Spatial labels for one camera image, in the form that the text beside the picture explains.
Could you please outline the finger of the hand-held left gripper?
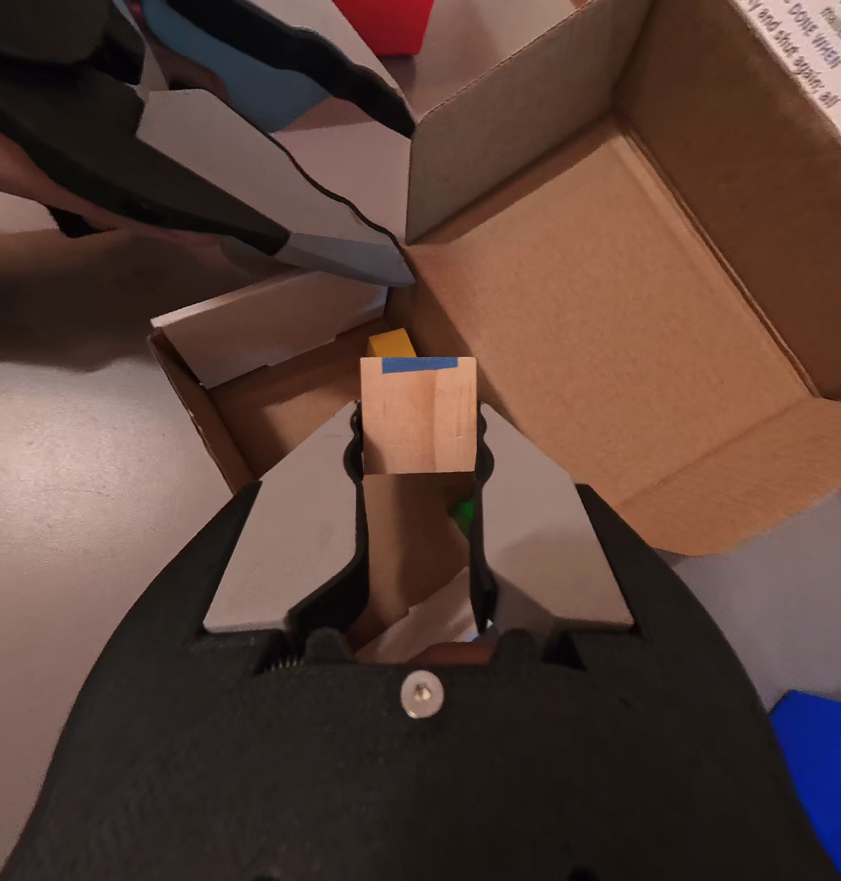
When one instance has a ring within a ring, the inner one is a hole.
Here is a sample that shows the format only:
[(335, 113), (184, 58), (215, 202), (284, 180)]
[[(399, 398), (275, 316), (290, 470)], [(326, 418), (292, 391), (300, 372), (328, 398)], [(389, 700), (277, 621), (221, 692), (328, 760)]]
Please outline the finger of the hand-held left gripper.
[(141, 11), (156, 40), (216, 75), (263, 131), (336, 98), (414, 136), (401, 88), (334, 2), (145, 1)]
[(272, 258), (386, 287), (415, 280), (393, 234), (316, 182), (278, 141), (201, 90), (153, 91), (137, 138), (282, 227)]

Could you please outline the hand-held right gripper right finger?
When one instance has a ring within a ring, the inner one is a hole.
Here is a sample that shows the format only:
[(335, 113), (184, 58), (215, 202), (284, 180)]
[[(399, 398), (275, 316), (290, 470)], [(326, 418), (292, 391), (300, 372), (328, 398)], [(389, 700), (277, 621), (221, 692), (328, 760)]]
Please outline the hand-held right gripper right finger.
[(563, 468), (482, 403), (470, 600), (480, 630), (627, 630), (635, 622), (579, 490)]

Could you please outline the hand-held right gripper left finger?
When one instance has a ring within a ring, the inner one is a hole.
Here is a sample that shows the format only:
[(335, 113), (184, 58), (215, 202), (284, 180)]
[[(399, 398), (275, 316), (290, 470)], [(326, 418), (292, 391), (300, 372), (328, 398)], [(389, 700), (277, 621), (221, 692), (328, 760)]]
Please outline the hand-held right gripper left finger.
[(258, 481), (206, 614), (212, 633), (345, 633), (369, 599), (360, 412), (350, 402)]

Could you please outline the red plastic bin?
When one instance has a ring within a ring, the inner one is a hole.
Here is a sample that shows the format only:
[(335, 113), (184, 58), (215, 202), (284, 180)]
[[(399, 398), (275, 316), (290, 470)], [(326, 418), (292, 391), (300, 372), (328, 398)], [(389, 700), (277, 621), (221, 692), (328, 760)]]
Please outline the red plastic bin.
[(434, 1), (334, 1), (376, 56), (416, 56)]

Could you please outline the large wooden cube blue face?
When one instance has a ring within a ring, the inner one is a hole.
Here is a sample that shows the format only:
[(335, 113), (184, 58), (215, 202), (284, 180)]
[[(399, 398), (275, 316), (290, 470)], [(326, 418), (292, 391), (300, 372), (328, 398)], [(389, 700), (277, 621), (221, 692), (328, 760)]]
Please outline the large wooden cube blue face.
[(360, 404), (367, 475), (474, 471), (475, 358), (361, 358)]

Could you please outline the yellow wooden cube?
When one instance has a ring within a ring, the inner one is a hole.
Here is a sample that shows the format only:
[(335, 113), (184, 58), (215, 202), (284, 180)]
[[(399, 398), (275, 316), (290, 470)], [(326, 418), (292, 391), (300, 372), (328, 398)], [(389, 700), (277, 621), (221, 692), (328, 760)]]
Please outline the yellow wooden cube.
[(370, 336), (365, 356), (368, 358), (415, 358), (417, 353), (408, 332), (399, 328)]

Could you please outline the white cardboard mailer box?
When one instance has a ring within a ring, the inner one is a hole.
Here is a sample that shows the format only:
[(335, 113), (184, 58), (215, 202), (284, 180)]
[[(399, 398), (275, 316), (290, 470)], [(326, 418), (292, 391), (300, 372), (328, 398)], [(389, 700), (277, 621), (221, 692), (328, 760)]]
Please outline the white cardboard mailer box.
[(374, 334), (475, 358), (478, 408), (643, 550), (727, 552), (841, 490), (841, 134), (734, 2), (613, 5), (588, 2), (423, 117), (413, 284), (280, 267), (152, 320), (153, 354), (250, 507), (358, 404), (369, 599), (346, 632), (365, 660), (406, 660), (470, 615), (479, 628), (470, 538), (448, 516), (474, 499), (477, 461), (364, 470)]

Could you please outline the blue plastic bin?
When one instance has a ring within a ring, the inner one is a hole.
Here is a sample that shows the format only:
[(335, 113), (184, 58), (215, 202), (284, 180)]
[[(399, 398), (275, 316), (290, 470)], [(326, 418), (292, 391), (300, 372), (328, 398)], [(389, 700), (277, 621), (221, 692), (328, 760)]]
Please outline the blue plastic bin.
[(799, 799), (841, 874), (841, 701), (789, 691), (770, 719)]

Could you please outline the person's left hand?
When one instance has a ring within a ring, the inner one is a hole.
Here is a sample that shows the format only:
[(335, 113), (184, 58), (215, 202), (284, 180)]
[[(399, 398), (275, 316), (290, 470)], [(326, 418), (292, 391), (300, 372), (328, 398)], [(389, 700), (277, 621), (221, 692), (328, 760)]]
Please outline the person's left hand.
[(75, 195), (49, 178), (14, 141), (1, 133), (0, 192), (79, 215), (96, 231), (120, 231), (197, 248), (213, 247), (220, 243), (220, 238), (211, 234), (144, 224), (105, 210)]

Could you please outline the printed instruction sheet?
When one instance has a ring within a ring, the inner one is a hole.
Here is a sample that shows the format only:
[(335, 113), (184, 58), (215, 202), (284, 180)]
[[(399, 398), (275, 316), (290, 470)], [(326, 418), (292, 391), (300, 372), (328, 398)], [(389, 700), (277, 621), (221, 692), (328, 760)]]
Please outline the printed instruction sheet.
[(841, 134), (841, 1), (734, 1)]

